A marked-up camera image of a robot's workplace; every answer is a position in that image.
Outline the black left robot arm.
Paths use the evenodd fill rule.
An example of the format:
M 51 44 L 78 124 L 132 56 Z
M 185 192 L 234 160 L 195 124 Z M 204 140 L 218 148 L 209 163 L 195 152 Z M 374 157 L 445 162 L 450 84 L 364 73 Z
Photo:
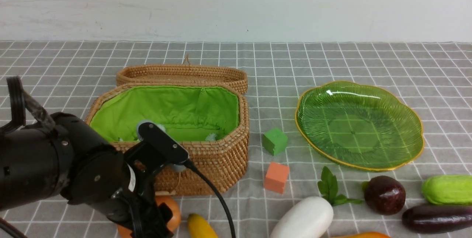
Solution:
M 75 115 L 50 115 L 7 78 L 11 120 L 1 127 L 1 210 L 61 195 L 128 228 L 132 238 L 171 238 L 171 210 L 155 201 L 154 173 Z

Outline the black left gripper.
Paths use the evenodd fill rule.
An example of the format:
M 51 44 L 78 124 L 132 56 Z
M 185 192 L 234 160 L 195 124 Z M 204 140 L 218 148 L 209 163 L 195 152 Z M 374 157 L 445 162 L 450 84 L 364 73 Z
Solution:
M 139 142 L 125 153 L 100 143 L 97 154 L 97 210 L 131 230 L 132 238 L 172 238 L 167 224 L 173 213 L 155 201 L 155 176 L 169 159 L 149 142 Z

